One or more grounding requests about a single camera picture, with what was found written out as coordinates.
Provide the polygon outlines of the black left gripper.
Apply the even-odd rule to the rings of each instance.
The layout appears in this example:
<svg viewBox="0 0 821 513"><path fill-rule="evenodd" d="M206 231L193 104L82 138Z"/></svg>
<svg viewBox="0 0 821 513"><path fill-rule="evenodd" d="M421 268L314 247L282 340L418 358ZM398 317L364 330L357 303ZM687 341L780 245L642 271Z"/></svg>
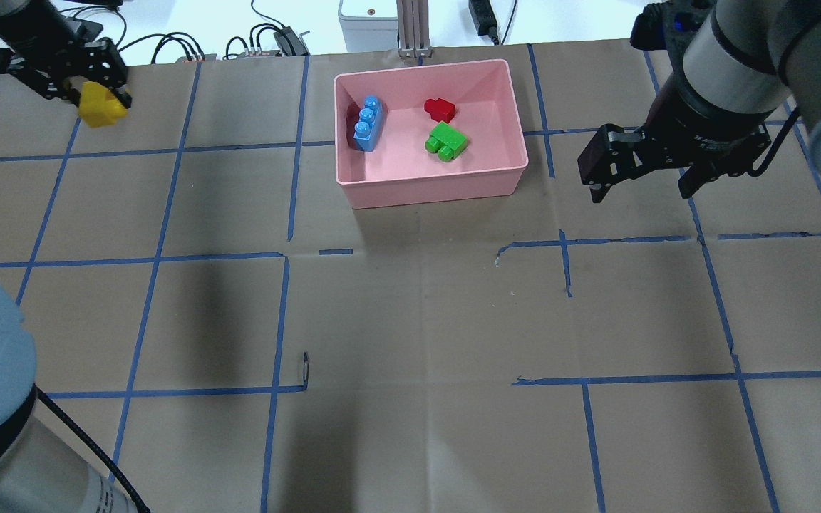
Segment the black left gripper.
<svg viewBox="0 0 821 513"><path fill-rule="evenodd" d="M46 100L59 98L76 108L81 92L72 78L108 89L124 108L133 106L128 67L115 43L63 14L3 14L0 38L13 51L6 72Z"/></svg>

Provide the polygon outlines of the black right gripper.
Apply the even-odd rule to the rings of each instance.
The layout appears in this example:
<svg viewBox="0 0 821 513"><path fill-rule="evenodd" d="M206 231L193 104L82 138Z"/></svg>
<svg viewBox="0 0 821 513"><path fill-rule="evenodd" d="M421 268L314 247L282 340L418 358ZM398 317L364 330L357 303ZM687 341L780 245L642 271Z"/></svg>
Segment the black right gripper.
<svg viewBox="0 0 821 513"><path fill-rule="evenodd" d="M688 167L678 179L684 200L719 175L761 175L756 162L773 143L763 119L714 108L699 113L678 92L661 92L644 125L599 127L577 158L581 184L599 204L610 189L659 168Z"/></svg>

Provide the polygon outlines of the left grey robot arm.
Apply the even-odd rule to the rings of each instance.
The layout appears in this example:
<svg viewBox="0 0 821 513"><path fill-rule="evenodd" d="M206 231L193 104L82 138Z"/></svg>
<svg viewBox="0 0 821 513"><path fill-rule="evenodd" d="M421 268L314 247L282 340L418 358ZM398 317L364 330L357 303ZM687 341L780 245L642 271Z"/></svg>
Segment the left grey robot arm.
<svg viewBox="0 0 821 513"><path fill-rule="evenodd" d="M49 1L0 1L7 71L44 98L78 108L89 127L117 123L133 104L128 68L109 38L94 38ZM146 512L100 445L35 382L36 345L0 287L0 512Z"/></svg>

